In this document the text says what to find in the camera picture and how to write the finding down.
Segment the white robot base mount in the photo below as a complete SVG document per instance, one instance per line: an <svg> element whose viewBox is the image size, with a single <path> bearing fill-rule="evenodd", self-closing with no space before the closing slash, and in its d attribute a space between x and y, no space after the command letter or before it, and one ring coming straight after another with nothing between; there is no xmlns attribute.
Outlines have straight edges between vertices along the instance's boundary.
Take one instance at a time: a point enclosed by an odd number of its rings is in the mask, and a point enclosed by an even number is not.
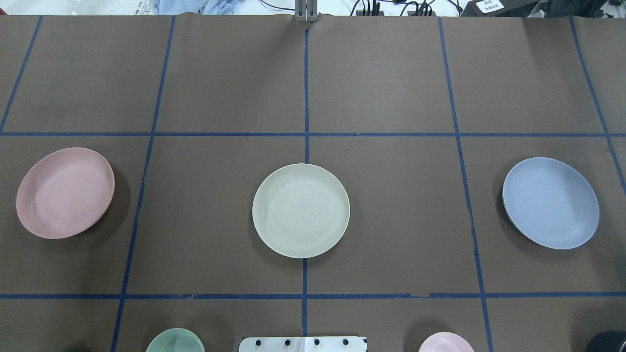
<svg viewBox="0 0 626 352"><path fill-rule="evenodd" d="M242 339L240 352L367 352L360 336L287 336Z"/></svg>

